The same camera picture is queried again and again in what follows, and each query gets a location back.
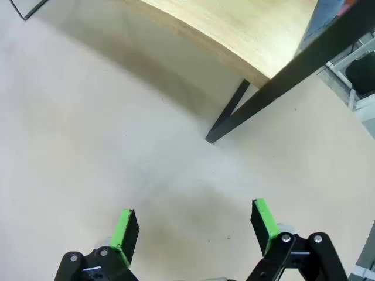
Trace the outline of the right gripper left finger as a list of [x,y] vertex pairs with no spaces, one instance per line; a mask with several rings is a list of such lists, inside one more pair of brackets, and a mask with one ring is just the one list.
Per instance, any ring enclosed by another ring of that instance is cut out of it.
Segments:
[[109,245],[84,256],[71,251],[63,255],[55,280],[137,280],[130,266],[139,225],[132,209],[124,209]]

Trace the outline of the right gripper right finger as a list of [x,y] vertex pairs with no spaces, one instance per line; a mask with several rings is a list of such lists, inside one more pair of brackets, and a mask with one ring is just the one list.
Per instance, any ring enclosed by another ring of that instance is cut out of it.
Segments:
[[285,269],[296,269],[304,280],[347,280],[338,253],[328,234],[315,232],[305,239],[283,231],[264,199],[252,201],[250,219],[262,259],[248,280],[280,280]]

